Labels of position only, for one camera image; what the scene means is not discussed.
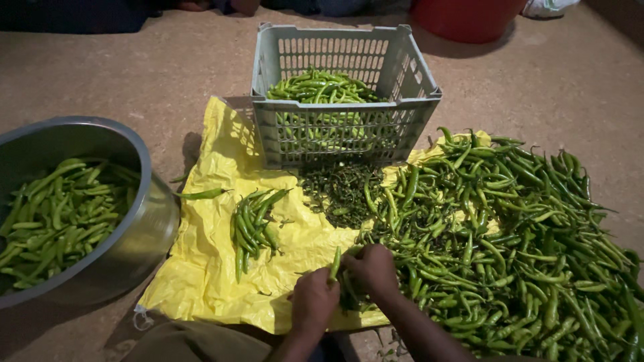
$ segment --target bowl rim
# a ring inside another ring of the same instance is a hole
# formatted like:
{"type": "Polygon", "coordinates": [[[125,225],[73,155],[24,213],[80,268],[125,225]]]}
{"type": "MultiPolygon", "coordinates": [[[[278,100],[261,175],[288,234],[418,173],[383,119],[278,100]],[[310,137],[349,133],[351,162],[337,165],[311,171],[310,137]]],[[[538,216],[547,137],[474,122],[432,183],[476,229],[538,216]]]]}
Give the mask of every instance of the bowl rim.
{"type": "Polygon", "coordinates": [[[141,165],[141,182],[138,186],[137,196],[135,197],[132,207],[128,210],[128,213],[123,217],[123,220],[119,225],[114,229],[110,236],[105,239],[96,249],[94,249],[89,255],[85,256],[83,259],[79,260],[76,264],[65,269],[61,273],[49,278],[45,282],[38,284],[29,289],[23,291],[15,292],[7,296],[0,296],[0,309],[11,307],[22,303],[24,301],[36,298],[41,296],[52,289],[60,286],[64,282],[68,281],[76,274],[81,272],[96,259],[101,257],[116,241],[123,236],[125,231],[133,223],[138,210],[143,204],[143,199],[149,189],[151,179],[152,179],[152,167],[150,154],[147,149],[143,139],[134,132],[131,128],[125,126],[122,123],[119,123],[115,120],[94,117],[94,116],[63,116],[63,117],[54,117],[51,119],[43,120],[27,126],[23,126],[13,131],[9,131],[0,135],[0,145],[6,144],[13,140],[19,139],[21,137],[38,133],[48,128],[54,128],[59,126],[71,126],[71,125],[81,125],[81,126],[93,126],[105,128],[110,131],[114,131],[119,135],[125,137],[136,149],[141,165]]]}

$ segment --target concrete floor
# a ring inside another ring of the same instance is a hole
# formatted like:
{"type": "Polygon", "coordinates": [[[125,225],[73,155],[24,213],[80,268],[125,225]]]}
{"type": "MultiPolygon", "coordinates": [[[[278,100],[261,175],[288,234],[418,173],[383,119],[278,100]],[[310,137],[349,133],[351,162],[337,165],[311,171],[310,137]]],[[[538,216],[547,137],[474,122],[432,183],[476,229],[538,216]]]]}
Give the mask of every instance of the concrete floor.
{"type": "MultiPolygon", "coordinates": [[[[248,94],[262,21],[410,22],[404,14],[310,20],[266,9],[253,18],[174,11],[135,34],[0,33],[0,132],[58,115],[107,117],[141,135],[162,178],[181,175],[197,156],[208,98],[248,94]]],[[[549,153],[566,148],[592,175],[594,200],[620,212],[605,222],[617,242],[644,252],[644,57],[629,40],[583,5],[556,21],[517,17],[497,44],[455,44],[420,28],[414,37],[444,92],[426,135],[443,125],[522,138],[549,153]]],[[[140,337],[130,311],[143,288],[88,310],[2,311],[0,359],[118,361],[140,337]]]]}

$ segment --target yellow plastic sheet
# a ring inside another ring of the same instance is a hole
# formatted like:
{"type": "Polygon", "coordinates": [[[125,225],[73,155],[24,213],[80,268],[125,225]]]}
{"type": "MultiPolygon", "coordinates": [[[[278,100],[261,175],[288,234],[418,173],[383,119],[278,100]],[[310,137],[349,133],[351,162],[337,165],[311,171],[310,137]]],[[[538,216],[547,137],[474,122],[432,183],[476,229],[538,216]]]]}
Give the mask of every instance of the yellow plastic sheet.
{"type": "MultiPolygon", "coordinates": [[[[261,147],[254,144],[252,122],[217,98],[204,115],[201,156],[187,179],[184,192],[223,187],[232,189],[213,200],[183,200],[181,225],[170,258],[161,266],[138,304],[172,319],[204,319],[224,324],[248,323],[273,334],[291,326],[291,304],[286,299],[300,274],[328,265],[337,245],[344,250],[358,231],[335,229],[324,214],[304,206],[302,188],[286,171],[263,169],[261,147]],[[231,213],[242,196],[257,188],[293,189],[275,204],[271,227],[278,234],[283,256],[270,260],[263,251],[251,259],[249,273],[235,280],[235,251],[230,239],[231,213]],[[278,228],[280,220],[294,220],[278,228]]],[[[483,144],[489,137],[477,133],[483,144]]],[[[441,154],[439,148],[412,151],[417,163],[441,154]]],[[[395,179],[395,167],[385,169],[385,182],[395,179]]],[[[330,330],[348,330],[388,324],[379,311],[360,314],[336,311],[330,330]]]]}

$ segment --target white bag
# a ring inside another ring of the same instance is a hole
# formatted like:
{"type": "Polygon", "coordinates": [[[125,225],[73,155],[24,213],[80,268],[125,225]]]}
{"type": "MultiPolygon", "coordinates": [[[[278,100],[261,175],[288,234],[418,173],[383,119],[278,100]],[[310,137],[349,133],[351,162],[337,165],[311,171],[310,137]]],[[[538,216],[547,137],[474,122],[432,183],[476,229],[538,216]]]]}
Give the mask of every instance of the white bag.
{"type": "Polygon", "coordinates": [[[563,16],[566,9],[579,3],[579,0],[528,0],[521,15],[527,17],[563,16]]]}

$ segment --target dark clothing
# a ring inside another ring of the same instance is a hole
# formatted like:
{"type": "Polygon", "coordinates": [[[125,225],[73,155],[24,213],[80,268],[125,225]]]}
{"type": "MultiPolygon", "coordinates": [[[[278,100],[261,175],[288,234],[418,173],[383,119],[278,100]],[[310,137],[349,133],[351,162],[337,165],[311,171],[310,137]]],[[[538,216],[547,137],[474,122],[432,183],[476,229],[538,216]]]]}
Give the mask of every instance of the dark clothing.
{"type": "Polygon", "coordinates": [[[176,321],[150,330],[122,362],[261,362],[271,347],[213,323],[176,321]]]}

